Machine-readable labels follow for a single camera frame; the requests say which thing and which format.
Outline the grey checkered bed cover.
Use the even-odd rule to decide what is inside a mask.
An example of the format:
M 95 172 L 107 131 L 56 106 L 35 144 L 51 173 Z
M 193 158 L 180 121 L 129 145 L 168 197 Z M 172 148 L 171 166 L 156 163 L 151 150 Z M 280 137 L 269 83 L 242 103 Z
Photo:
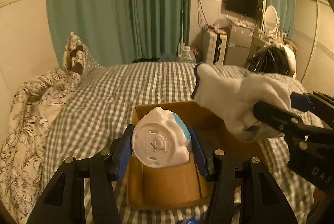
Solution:
M 134 63 L 101 67 L 80 82 L 54 120 L 45 146 L 40 193 L 68 156 L 94 156 L 121 136 L 138 105 L 189 101 L 195 86 L 193 63 Z M 259 142 L 268 170 L 284 192 L 298 223 L 306 223 L 315 187 L 289 170 L 283 137 Z M 137 211 L 126 204 L 126 183 L 113 183 L 122 223 L 176 223 L 195 217 L 203 223 L 207 205 L 166 211 Z

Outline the large clear water jug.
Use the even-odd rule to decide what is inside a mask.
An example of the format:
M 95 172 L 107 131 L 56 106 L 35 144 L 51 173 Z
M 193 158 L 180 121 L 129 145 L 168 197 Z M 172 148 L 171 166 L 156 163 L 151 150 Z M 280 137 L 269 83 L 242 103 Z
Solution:
M 184 63 L 195 63 L 196 62 L 196 57 L 189 46 L 181 46 L 181 49 L 178 53 L 178 59 L 180 62 L 184 62 Z

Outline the white dressing table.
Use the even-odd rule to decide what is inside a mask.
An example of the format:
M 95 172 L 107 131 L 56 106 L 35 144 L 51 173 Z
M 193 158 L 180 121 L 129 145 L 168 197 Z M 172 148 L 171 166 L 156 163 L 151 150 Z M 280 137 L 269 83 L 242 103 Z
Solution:
M 253 55 L 260 49 L 268 46 L 283 47 L 284 45 L 280 42 L 267 42 L 259 37 L 253 36 L 251 41 L 251 46 L 249 49 L 248 58 L 252 58 Z

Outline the white louvered wardrobe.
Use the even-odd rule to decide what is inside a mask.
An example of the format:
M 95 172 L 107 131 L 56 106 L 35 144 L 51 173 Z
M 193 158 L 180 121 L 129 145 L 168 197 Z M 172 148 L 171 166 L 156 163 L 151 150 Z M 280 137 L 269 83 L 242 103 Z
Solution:
M 295 1 L 296 79 L 308 92 L 333 96 L 333 10 L 325 0 Z

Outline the white hard suitcase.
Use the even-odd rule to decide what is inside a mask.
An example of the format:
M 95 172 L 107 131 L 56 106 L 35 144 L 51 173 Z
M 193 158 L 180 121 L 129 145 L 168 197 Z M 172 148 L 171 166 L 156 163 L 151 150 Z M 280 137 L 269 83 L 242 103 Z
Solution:
M 222 66 L 224 64 L 227 39 L 228 37 L 225 34 L 216 34 L 212 31 L 204 32 L 201 47 L 203 61 Z

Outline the floral white duvet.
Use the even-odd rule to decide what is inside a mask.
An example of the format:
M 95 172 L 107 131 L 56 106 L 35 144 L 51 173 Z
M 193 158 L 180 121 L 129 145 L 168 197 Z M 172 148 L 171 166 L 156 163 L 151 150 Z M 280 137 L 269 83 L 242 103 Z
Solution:
M 16 223 L 26 223 L 37 202 L 48 133 L 80 79 L 76 72 L 50 70 L 21 85 L 13 98 L 1 147 L 1 202 Z

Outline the checkered pillow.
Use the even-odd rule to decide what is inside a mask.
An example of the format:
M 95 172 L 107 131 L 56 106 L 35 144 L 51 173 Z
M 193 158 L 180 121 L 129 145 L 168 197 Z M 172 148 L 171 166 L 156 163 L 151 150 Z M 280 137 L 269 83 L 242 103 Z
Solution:
M 95 61 L 89 48 L 78 35 L 70 32 L 63 54 L 62 69 L 68 72 L 76 72 L 84 77 L 99 68 L 101 68 L 101 65 Z

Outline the large green curtain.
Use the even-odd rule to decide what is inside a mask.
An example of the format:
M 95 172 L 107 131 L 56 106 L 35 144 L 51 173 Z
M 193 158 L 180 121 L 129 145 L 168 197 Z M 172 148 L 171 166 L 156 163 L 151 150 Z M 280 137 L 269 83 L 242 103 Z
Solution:
M 74 32 L 103 66 L 175 53 L 189 41 L 190 0 L 46 0 L 59 63 Z

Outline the white respirator mask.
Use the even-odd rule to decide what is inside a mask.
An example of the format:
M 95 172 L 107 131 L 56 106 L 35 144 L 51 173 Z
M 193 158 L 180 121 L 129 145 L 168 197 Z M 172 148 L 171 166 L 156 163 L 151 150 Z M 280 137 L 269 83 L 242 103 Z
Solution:
M 192 153 L 191 135 L 174 112 L 155 107 L 135 126 L 131 146 L 145 166 L 162 169 L 187 165 Z

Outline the white oval vanity mirror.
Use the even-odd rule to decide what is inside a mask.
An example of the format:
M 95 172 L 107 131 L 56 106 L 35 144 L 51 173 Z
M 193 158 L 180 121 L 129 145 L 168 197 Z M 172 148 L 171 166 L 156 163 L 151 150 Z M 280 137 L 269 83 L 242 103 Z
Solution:
M 279 27 L 279 16 L 276 8 L 272 5 L 268 6 L 263 15 L 262 31 L 268 34 L 274 34 Z

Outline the brown cardboard box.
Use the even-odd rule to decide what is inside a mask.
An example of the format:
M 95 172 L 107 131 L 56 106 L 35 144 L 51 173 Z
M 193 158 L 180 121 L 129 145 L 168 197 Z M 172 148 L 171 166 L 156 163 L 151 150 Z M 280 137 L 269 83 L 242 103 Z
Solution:
M 194 101 L 161 103 L 163 109 L 175 112 L 188 127 L 197 127 L 214 148 L 222 149 L 237 159 L 253 156 L 265 161 L 260 144 L 242 143 L 231 135 L 224 122 Z M 131 157 L 127 167 L 127 204 L 136 210 L 169 210 L 205 204 L 209 201 L 213 183 L 199 174 L 193 160 L 187 165 L 153 169 Z

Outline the white knit glove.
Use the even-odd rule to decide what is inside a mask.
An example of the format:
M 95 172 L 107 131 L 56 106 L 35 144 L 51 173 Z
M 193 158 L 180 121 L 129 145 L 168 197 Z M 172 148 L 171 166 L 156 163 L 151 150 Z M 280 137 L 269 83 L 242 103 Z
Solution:
M 191 98 L 224 121 L 227 131 L 241 142 L 280 137 L 282 134 L 260 122 L 253 106 L 264 101 L 285 111 L 291 107 L 288 85 L 266 75 L 243 79 L 223 78 L 206 63 L 195 66 L 196 85 Z

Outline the silver mini fridge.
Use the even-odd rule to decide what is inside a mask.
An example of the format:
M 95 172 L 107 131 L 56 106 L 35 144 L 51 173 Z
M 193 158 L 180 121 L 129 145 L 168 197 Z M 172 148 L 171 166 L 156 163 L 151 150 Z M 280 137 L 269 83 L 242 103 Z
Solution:
M 224 64 L 244 67 L 249 56 L 253 33 L 250 29 L 229 25 Z

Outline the black wall television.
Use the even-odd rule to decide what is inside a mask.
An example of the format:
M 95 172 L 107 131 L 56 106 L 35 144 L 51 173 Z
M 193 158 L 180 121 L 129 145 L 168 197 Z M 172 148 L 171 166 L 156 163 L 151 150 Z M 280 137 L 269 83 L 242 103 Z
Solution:
M 263 0 L 226 0 L 225 9 L 255 20 L 261 20 Z

